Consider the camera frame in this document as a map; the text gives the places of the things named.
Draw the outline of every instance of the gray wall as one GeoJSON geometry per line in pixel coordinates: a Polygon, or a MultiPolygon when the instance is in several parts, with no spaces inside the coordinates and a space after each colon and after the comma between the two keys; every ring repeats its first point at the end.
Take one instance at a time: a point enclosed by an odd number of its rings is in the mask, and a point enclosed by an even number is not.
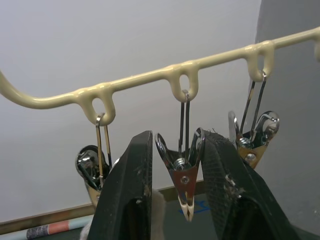
{"type": "MultiPolygon", "coordinates": [[[[319,9],[319,0],[263,0],[256,42],[320,26],[319,9]]],[[[257,167],[289,220],[318,235],[319,92],[320,63],[314,58],[313,42],[278,49],[259,114],[268,110],[277,112],[280,130],[257,167]]]]}

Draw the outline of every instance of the clothes hanger rack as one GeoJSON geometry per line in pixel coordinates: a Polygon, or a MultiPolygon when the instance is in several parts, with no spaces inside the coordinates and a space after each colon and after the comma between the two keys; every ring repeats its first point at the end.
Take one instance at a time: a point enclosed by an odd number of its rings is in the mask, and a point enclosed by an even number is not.
{"type": "Polygon", "coordinates": [[[106,114],[102,117],[100,125],[112,123],[116,116],[116,109],[112,99],[115,92],[133,88],[165,79],[170,83],[174,97],[184,103],[186,96],[180,86],[180,76],[186,75],[189,79],[189,100],[193,100],[199,88],[198,71],[215,65],[231,62],[237,59],[247,61],[248,73],[254,82],[263,80],[262,71],[258,68],[258,57],[264,57],[263,72],[269,76],[274,66],[274,51],[290,45],[308,40],[315,42],[315,58],[320,62],[320,27],[280,37],[274,40],[266,40],[257,44],[248,45],[239,49],[173,64],[158,70],[145,72],[130,77],[100,83],[90,87],[80,88],[61,95],[51,97],[34,97],[17,90],[0,71],[0,93],[10,101],[31,109],[51,109],[68,104],[78,104],[82,107],[88,120],[96,124],[98,114],[95,112],[92,101],[101,99],[106,114]]]}

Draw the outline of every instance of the white wall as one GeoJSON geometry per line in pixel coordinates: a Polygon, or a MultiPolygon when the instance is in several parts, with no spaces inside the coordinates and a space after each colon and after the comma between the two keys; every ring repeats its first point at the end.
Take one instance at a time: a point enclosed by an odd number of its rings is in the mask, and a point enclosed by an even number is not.
{"type": "MultiPolygon", "coordinates": [[[[30,95],[62,94],[252,44],[259,8],[259,0],[2,0],[0,68],[30,95]]],[[[246,62],[201,70],[199,81],[190,132],[227,136],[228,111],[244,110],[246,62]]],[[[166,81],[113,99],[113,160],[144,130],[177,148],[180,104],[166,81]]],[[[0,222],[90,202],[74,162],[96,134],[79,106],[34,110],[0,97],[0,116],[0,222]]],[[[153,159],[153,187],[172,186],[155,147],[153,159]]]]}

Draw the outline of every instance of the metal clip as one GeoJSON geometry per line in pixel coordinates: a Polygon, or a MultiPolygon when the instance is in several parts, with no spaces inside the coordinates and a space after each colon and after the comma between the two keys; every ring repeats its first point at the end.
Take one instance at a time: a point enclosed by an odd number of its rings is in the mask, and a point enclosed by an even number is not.
{"type": "Polygon", "coordinates": [[[108,154],[108,164],[101,147],[100,121],[104,113],[96,118],[95,130],[97,138],[97,146],[89,145],[81,149],[75,159],[75,168],[80,176],[84,179],[86,189],[89,193],[91,202],[96,207],[101,190],[104,186],[104,180],[109,175],[112,168],[110,142],[108,135],[108,127],[104,126],[104,135],[106,149],[108,154]]]}
{"type": "Polygon", "coordinates": [[[240,129],[235,113],[233,111],[230,111],[228,113],[229,139],[231,142],[233,142],[239,155],[252,168],[255,168],[257,166],[261,157],[265,153],[269,142],[277,134],[280,126],[279,116],[273,111],[264,112],[257,121],[257,116],[267,79],[267,75],[264,72],[262,72],[262,75],[263,82],[260,89],[250,131],[243,133],[249,104],[254,93],[254,81],[252,81],[249,96],[246,101],[240,129]]]}
{"type": "Polygon", "coordinates": [[[204,149],[205,134],[202,128],[198,128],[193,135],[189,149],[189,117],[190,101],[188,91],[184,90],[185,104],[181,103],[180,137],[178,151],[169,150],[163,137],[157,133],[154,137],[156,148],[168,169],[172,182],[178,193],[178,200],[187,221],[191,222],[195,207],[195,189],[199,169],[200,158],[204,149]],[[185,112],[185,151],[182,152],[183,130],[185,112]]]}

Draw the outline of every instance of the cream-colored metal bar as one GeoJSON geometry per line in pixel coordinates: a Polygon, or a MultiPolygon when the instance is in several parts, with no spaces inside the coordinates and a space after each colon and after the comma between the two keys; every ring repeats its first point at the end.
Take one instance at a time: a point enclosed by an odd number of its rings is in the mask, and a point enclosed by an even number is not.
{"type": "Polygon", "coordinates": [[[170,65],[158,70],[111,82],[104,82],[94,86],[80,88],[69,93],[52,97],[33,97],[24,94],[12,86],[0,71],[0,93],[10,101],[32,109],[51,109],[72,103],[78,104],[82,107],[86,117],[93,124],[96,124],[98,114],[93,108],[92,101],[95,98],[99,98],[103,102],[106,111],[106,114],[100,122],[100,125],[104,126],[110,124],[116,116],[115,105],[112,99],[112,95],[115,92],[165,79],[170,83],[174,97],[180,102],[185,102],[186,97],[180,86],[180,76],[187,75],[190,85],[189,99],[193,100],[198,93],[198,71],[200,69],[209,68],[237,59],[245,59],[247,61],[248,72],[251,79],[255,82],[261,82],[263,77],[262,72],[258,69],[259,55],[264,57],[263,71],[269,76],[274,66],[275,49],[308,40],[315,41],[315,57],[320,61],[320,27],[317,27],[278,39],[263,41],[224,53],[170,65]]]}

